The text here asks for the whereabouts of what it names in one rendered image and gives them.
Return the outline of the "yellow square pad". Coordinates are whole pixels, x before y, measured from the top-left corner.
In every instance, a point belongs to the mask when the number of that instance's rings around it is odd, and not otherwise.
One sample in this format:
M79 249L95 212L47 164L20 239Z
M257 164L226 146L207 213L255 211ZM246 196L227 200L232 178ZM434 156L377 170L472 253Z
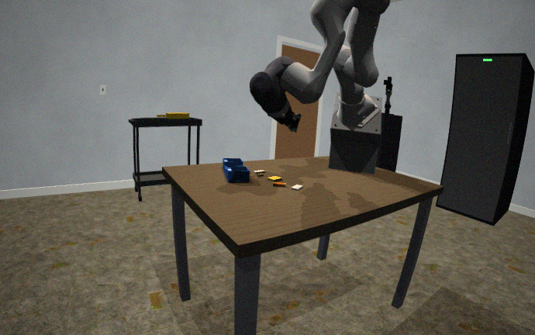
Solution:
M282 178L277 177L277 176L273 176L273 177L269 177L269 178L267 178L267 180L268 180L268 181L276 182L276 181L281 181Z

